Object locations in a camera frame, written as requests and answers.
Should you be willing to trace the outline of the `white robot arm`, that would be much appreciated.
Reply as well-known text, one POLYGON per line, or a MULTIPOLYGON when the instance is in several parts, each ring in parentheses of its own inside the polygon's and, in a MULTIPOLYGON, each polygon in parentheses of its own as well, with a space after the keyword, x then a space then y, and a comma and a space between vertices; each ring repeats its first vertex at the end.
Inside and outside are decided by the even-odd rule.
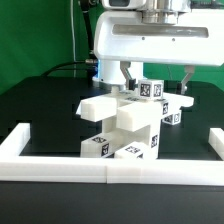
POLYGON ((85 22, 101 4, 96 28, 87 30, 98 59, 94 80, 132 88, 145 63, 182 65, 184 93, 197 66, 224 64, 224 3, 218 0, 79 0, 85 22))

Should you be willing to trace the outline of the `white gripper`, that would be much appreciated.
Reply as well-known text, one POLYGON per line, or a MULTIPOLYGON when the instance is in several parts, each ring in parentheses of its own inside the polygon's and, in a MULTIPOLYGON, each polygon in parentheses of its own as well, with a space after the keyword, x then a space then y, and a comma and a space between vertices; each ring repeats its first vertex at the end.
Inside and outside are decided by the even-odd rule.
POLYGON ((186 65, 181 81, 185 92, 193 65, 224 64, 224 10, 194 10, 180 15, 175 25, 145 24, 136 11, 106 11, 97 22, 94 53, 99 59, 121 61, 128 90, 136 84, 130 62, 186 65))

